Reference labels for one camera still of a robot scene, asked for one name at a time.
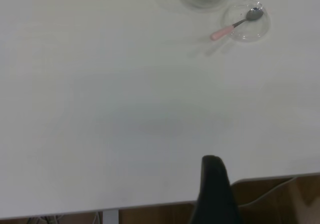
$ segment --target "wooden floor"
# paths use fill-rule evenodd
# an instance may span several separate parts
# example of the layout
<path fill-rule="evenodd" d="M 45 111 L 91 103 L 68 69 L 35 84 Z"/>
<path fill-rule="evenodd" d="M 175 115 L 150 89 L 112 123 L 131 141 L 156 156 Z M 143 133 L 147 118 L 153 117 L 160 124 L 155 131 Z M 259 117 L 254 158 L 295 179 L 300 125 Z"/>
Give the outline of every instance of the wooden floor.
<path fill-rule="evenodd" d="M 286 180 L 242 182 L 234 185 L 232 189 L 238 204 L 245 204 Z M 320 223 L 320 176 L 300 177 L 253 205 L 239 209 L 246 224 Z M 119 224 L 187 224 L 192 211 L 192 204 L 126 209 L 119 212 Z M 93 219 L 94 213 L 71 214 L 65 215 L 60 224 L 91 224 Z M 26 222 L 27 219 L 14 219 L 2 220 L 0 224 Z"/>

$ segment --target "glass bowl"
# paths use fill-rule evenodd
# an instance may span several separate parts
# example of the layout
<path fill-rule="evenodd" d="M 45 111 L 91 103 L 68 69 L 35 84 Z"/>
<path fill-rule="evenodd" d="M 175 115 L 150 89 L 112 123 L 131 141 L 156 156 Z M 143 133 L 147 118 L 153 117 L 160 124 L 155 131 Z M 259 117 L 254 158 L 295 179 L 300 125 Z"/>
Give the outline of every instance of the glass bowl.
<path fill-rule="evenodd" d="M 263 11 L 262 17 L 256 21 L 246 21 L 237 26 L 229 35 L 232 39 L 251 42 L 259 40 L 268 32 L 270 28 L 268 13 L 262 4 L 255 0 L 244 0 L 228 7 L 223 15 L 221 25 L 226 27 L 243 20 L 246 17 L 247 12 L 253 8 L 261 9 Z"/>

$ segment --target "cable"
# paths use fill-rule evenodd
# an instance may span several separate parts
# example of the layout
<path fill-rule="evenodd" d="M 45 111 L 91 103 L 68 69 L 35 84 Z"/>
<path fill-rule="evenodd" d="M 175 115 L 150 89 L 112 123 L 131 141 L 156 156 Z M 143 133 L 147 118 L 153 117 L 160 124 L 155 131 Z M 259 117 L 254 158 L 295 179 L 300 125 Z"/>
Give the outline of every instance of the cable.
<path fill-rule="evenodd" d="M 55 217 L 56 217 L 56 220 L 59 221 L 63 216 L 64 215 L 60 215 L 60 216 L 57 215 Z M 38 217 L 38 219 L 41 220 L 41 221 L 46 222 L 46 220 L 43 217 Z M 54 220 L 50 220 L 49 223 L 54 223 L 56 220 L 55 219 Z"/>
<path fill-rule="evenodd" d="M 101 224 L 101 220 L 100 220 L 100 213 L 97 212 L 97 215 L 98 215 L 98 224 Z"/>
<path fill-rule="evenodd" d="M 95 217 L 94 217 L 94 219 L 93 219 L 93 222 L 92 222 L 92 224 L 95 224 L 95 222 L 96 222 L 96 219 L 97 219 L 97 212 L 96 212 L 96 214 L 95 214 Z"/>
<path fill-rule="evenodd" d="M 31 217 L 29 217 L 29 218 L 28 218 L 28 220 L 26 221 L 26 222 L 27 222 L 26 224 L 30 224 L 30 223 L 31 223 L 31 221 L 32 221 L 32 218 L 31 218 Z"/>
<path fill-rule="evenodd" d="M 47 222 L 46 224 L 50 224 L 50 219 L 46 216 L 44 218 L 45 218 L 45 221 Z"/>
<path fill-rule="evenodd" d="M 284 186 L 294 180 L 296 180 L 297 177 L 294 177 L 294 178 L 291 178 L 289 180 L 286 180 L 284 182 L 282 182 L 281 184 L 279 185 L 276 185 L 274 188 L 271 188 L 270 190 L 268 190 L 265 194 L 261 195 L 260 197 L 258 197 L 257 199 L 247 203 L 247 204 L 242 204 L 242 205 L 238 205 L 238 207 L 245 207 L 245 206 L 248 206 L 248 205 L 252 205 L 258 201 L 260 201 L 261 199 L 263 199 L 265 196 L 269 195 L 271 192 L 275 191 L 276 189 L 280 188 L 281 186 Z"/>
<path fill-rule="evenodd" d="M 55 222 L 55 224 L 60 224 L 60 223 L 59 223 L 59 221 L 57 220 L 56 215 L 54 215 L 54 217 L 53 217 L 53 218 L 54 218 L 54 222 Z"/>

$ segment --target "table leg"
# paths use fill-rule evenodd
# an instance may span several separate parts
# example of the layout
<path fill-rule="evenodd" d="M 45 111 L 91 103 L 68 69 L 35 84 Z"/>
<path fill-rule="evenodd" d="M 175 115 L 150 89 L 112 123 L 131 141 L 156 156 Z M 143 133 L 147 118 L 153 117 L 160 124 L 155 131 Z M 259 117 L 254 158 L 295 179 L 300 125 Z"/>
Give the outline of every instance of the table leg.
<path fill-rule="evenodd" d="M 119 224 L 119 210 L 105 210 L 103 224 Z"/>

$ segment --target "metal spoon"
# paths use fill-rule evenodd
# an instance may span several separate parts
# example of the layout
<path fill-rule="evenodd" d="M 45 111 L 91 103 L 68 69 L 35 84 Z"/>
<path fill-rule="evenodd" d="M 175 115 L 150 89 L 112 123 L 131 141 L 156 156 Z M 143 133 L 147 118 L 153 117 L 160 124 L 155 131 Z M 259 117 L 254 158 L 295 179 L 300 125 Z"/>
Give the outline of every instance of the metal spoon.
<path fill-rule="evenodd" d="M 235 27 L 237 27 L 238 25 L 242 24 L 243 22 L 245 21 L 254 21 L 254 20 L 258 20 L 262 17 L 262 15 L 264 15 L 264 12 L 259 9 L 259 8 L 253 8 L 251 10 L 248 11 L 248 13 L 246 14 L 245 16 L 245 19 L 244 20 L 241 20 L 239 22 L 236 22 L 235 24 L 231 25 L 231 26 L 228 26 L 228 27 L 225 27 L 217 32 L 214 32 L 212 35 L 211 35 L 211 39 L 212 40 L 218 40 L 220 39 L 221 37 L 231 33 Z"/>

